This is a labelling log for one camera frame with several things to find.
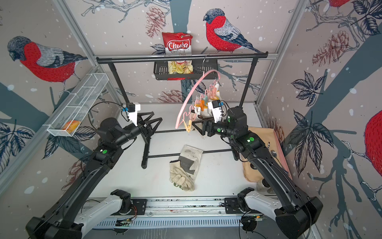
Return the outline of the knit glove yellow cuff bottom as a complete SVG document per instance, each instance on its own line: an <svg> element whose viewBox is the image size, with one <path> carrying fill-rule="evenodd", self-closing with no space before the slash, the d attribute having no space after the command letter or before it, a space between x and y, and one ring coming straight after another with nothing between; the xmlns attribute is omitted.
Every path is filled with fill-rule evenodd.
<svg viewBox="0 0 382 239"><path fill-rule="evenodd" d="M207 118L212 118L212 117L213 117L213 114L208 107L201 108L200 113L198 114L199 119L207 119Z"/></svg>

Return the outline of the beige glove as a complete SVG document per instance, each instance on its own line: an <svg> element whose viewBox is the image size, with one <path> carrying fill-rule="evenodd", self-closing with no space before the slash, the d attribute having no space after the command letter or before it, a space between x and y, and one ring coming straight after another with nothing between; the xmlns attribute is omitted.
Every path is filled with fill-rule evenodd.
<svg viewBox="0 0 382 239"><path fill-rule="evenodd" d="M185 145L177 160L170 162L170 182L183 191L195 190L203 150Z"/></svg>

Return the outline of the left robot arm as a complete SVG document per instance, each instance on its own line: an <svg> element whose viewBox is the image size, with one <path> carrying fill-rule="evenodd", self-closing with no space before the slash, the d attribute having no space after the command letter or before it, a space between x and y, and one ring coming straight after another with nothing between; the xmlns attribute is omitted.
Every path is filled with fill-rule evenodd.
<svg viewBox="0 0 382 239"><path fill-rule="evenodd" d="M33 217L25 229L31 239L82 239L98 223L113 213L127 214L131 209L131 195L114 190L98 205L80 213L98 183L114 168L124 153L124 144L139 135L145 141L154 134L162 118L154 113L138 113L137 123L121 127L115 118L103 120L97 129L100 139L79 178L42 217Z"/></svg>

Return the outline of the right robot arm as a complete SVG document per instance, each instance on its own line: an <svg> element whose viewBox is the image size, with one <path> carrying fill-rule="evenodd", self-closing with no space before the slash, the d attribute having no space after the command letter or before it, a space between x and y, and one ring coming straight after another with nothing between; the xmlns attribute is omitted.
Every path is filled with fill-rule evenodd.
<svg viewBox="0 0 382 239"><path fill-rule="evenodd" d="M247 115L241 107L230 108L223 121L202 119L192 125L201 135L218 134L228 138L231 148L254 166L276 193L278 198L274 200L251 187L242 190L237 201L244 213L264 214L274 220L289 239L297 239L310 231L322 211L322 202L317 197L309 197L288 177L261 138L249 130Z"/></svg>

